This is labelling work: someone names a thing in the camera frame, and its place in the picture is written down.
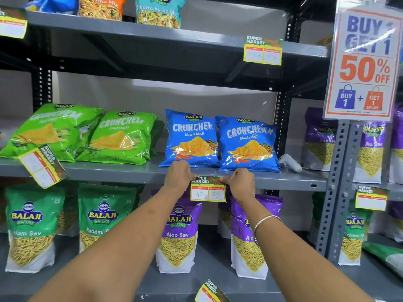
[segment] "blue packet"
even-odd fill
[[[219,167],[214,119],[169,109],[165,113],[169,137],[159,166],[185,159],[191,167]]]
[[[32,0],[23,5],[26,10],[58,14],[76,14],[78,0]]]
[[[181,28],[179,10],[187,0],[136,0],[137,23]]]
[[[219,171],[246,167],[251,171],[277,172],[274,150],[276,127],[260,121],[216,116],[221,145]]]

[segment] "supermarket price label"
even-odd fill
[[[218,176],[198,176],[190,182],[190,200],[225,202],[225,184]]]
[[[211,279],[208,279],[199,289],[195,302],[230,302],[230,300]]]
[[[390,121],[403,17],[384,5],[338,0],[324,118]]]
[[[355,194],[355,207],[385,211],[389,190],[359,185]]]
[[[26,152],[18,159],[43,189],[68,177],[66,170],[47,144]]]
[[[23,39],[27,27],[25,9],[0,6],[0,36]]]
[[[243,61],[257,64],[281,65],[283,40],[245,36]]]

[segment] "person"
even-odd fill
[[[189,182],[196,178],[188,162],[173,162],[164,186],[154,197],[63,267],[29,302],[133,301],[166,220]],[[220,180],[231,187],[253,229],[271,215],[255,199],[253,173],[239,168],[231,178]],[[277,218],[262,222],[256,237],[287,302],[345,302],[351,297],[360,302],[374,301]]]

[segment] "silver bangle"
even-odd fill
[[[256,240],[256,236],[255,236],[256,230],[258,229],[259,225],[260,225],[262,222],[264,222],[266,219],[268,219],[268,218],[270,218],[270,217],[275,217],[275,218],[277,218],[280,222],[283,222],[283,221],[281,220],[281,218],[279,218],[279,217],[276,216],[276,215],[269,215],[269,216],[266,216],[266,217],[263,217],[262,219],[260,219],[260,220],[258,221],[258,223],[256,224],[255,229],[253,230],[253,240],[254,240],[254,242],[255,242],[256,245],[259,245],[259,244],[258,244],[258,241]]]

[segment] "orange shopping bag icon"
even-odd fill
[[[380,88],[375,86],[372,91],[368,92],[367,99],[365,100],[364,110],[382,110],[383,104],[383,92],[380,92]]]

